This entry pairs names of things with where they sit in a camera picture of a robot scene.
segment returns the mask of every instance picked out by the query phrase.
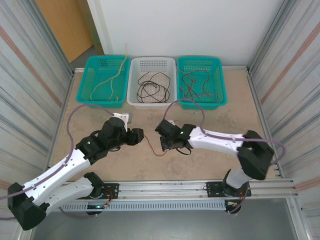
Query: white wall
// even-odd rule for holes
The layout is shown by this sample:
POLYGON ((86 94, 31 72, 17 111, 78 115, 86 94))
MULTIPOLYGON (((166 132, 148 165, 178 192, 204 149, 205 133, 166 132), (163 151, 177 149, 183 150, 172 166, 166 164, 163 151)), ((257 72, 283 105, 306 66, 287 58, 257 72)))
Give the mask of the white wall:
POLYGON ((105 54, 209 55, 247 65, 283 0, 88 0, 105 54))

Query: orange stripe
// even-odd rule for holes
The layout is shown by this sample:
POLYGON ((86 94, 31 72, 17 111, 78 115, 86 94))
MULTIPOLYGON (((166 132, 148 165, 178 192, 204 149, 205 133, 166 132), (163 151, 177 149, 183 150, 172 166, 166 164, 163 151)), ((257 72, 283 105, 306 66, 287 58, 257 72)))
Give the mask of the orange stripe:
POLYGON ((5 32, 5 30, 2 28, 2 26, 0 26, 0 35, 3 38, 3 40, 6 42, 6 44, 8 44, 8 46, 12 49, 12 51, 14 51, 14 53, 18 56, 18 58, 21 60, 21 62, 26 66, 26 68, 39 81, 41 86, 47 91, 47 93, 50 95, 50 97, 53 98, 53 100, 56 102, 56 104, 59 105, 59 107, 61 107, 62 102, 54 94, 54 92, 48 87, 48 85, 45 83, 45 81, 42 79, 42 77, 39 75, 39 73, 36 71, 36 69, 31 65, 31 63, 28 61, 28 59, 25 57, 25 55, 19 50, 17 45, 12 41, 12 39, 5 32))
POLYGON ((320 22, 316 25, 316 27, 312 30, 306 40, 303 42, 299 50, 296 52, 294 57, 288 63, 288 65, 282 70, 280 75, 276 78, 270 89, 266 92, 264 97, 261 99, 261 103, 264 104, 266 99, 272 93, 272 91, 276 88, 276 86, 280 83, 280 81, 284 78, 284 76, 289 72, 294 63, 298 60, 298 58, 305 52, 305 50, 309 47, 309 45, 313 42, 313 40, 320 33, 320 22))
POLYGON ((304 181, 302 183, 299 183, 295 186, 295 189, 297 191, 307 190, 310 188, 314 188, 320 186, 320 176, 317 176, 315 178, 312 178, 308 181, 304 181))
POLYGON ((0 180, 0 188, 1 189, 8 189, 10 187, 11 183, 7 181, 0 180))

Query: basket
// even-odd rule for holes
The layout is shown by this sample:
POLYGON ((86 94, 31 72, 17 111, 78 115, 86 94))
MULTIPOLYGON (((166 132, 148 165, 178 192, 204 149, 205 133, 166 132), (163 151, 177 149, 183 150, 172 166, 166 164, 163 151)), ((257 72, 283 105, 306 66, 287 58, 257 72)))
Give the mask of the basket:
POLYGON ((177 100, 177 75, 173 58, 137 57, 131 61, 126 96, 128 104, 136 109, 166 109, 174 100, 177 100), (152 84, 140 88, 139 79, 141 84, 151 78, 152 82, 164 86, 167 90, 152 84))
POLYGON ((92 94, 92 100, 90 94, 98 84, 118 73, 124 59, 125 56, 123 55, 89 57, 85 65, 76 100, 82 104, 97 104, 104 108, 121 108, 126 98, 130 58, 126 59, 120 74, 112 80, 112 86, 111 80, 109 80, 96 88, 92 94))
MULTIPOLYGON (((198 103, 203 109, 215 110, 227 103, 227 93, 224 74, 219 58, 206 56, 183 56, 177 59, 177 68, 185 75, 177 72, 178 99, 190 99, 198 103)), ((184 109, 197 109, 198 107, 187 101, 180 101, 184 109)))

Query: corrugated metal wall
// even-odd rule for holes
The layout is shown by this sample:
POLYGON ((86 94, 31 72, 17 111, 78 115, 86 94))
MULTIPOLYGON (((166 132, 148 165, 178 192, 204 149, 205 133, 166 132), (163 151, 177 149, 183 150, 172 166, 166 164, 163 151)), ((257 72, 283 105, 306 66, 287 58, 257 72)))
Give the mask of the corrugated metal wall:
MULTIPOLYGON (((0 191, 45 169, 72 69, 33 1, 0 3, 0 191)), ((0 216, 9 215, 7 201, 0 216)), ((9 239, 15 222, 0 222, 9 239)))
POLYGON ((251 68, 280 163, 293 178, 313 237, 320 239, 320 1, 297 0, 251 68))

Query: gray floor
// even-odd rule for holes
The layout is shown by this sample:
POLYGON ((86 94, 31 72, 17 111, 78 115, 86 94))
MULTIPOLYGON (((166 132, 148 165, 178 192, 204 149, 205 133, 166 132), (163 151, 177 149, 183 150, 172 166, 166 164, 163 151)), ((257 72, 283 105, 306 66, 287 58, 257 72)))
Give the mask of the gray floor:
POLYGON ((91 46, 88 50, 78 56, 75 60, 71 62, 73 68, 84 68, 89 57, 97 56, 97 51, 94 46, 91 46))
POLYGON ((73 219, 51 213, 32 240, 296 240, 285 199, 248 199, 238 215, 224 211, 104 212, 73 219))

